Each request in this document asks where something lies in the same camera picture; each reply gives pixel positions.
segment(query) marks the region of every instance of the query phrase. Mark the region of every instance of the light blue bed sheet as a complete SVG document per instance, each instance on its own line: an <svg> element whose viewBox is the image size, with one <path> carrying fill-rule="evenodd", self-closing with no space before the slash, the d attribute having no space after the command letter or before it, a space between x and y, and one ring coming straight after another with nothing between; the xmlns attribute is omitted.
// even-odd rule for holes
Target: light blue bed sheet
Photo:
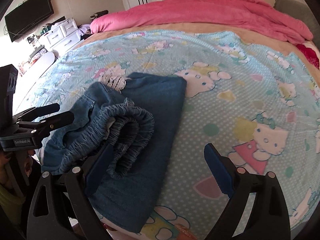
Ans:
<svg viewBox="0 0 320 240"><path fill-rule="evenodd" d="M205 238L228 202L204 160L210 142L252 173L276 173L292 228L310 217L319 202L320 89L293 53L247 44L232 32L129 33L64 55L17 112L51 103L67 111L101 75L131 72L178 75L188 85L161 196L141 233L129 235ZM238 233L249 215L248 208Z"/></svg>

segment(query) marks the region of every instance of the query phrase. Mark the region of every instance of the cabinet door handle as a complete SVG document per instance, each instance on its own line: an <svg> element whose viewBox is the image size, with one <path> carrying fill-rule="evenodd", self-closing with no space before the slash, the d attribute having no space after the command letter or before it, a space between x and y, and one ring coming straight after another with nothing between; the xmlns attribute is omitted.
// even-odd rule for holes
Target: cabinet door handle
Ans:
<svg viewBox="0 0 320 240"><path fill-rule="evenodd" d="M67 46L72 40L68 41L66 44L64 44L64 46Z"/></svg>

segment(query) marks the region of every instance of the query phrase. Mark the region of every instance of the television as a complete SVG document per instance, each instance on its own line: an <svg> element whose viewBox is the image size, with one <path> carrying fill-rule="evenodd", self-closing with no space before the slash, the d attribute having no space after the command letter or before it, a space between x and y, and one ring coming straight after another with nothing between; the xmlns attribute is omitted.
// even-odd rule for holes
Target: television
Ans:
<svg viewBox="0 0 320 240"><path fill-rule="evenodd" d="M4 17L11 41L28 33L53 13L50 0L26 0Z"/></svg>

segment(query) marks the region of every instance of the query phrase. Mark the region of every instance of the person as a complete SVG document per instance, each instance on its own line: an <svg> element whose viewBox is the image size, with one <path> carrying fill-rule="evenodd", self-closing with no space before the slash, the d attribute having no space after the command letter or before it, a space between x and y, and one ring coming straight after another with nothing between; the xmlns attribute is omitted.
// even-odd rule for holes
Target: person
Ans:
<svg viewBox="0 0 320 240"><path fill-rule="evenodd" d="M32 173L32 167L34 160L31 156L34 156L36 152L34 150L28 150L26 159L24 161L25 173L29 177ZM13 153L4 152L0 147L0 206L7 215L10 222L18 226L21 223L22 206L26 201L26 197L18 197L12 186L8 174L5 169L5 165L10 161Z"/></svg>

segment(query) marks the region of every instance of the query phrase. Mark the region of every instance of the pink blanket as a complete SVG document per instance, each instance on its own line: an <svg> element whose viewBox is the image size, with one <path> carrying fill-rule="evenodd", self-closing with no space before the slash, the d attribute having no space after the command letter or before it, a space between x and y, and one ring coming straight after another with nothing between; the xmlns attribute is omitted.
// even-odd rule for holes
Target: pink blanket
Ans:
<svg viewBox="0 0 320 240"><path fill-rule="evenodd" d="M313 38L302 21L276 11L264 0L164 0L101 16L90 28L99 33L181 22L231 25L294 45Z"/></svg>

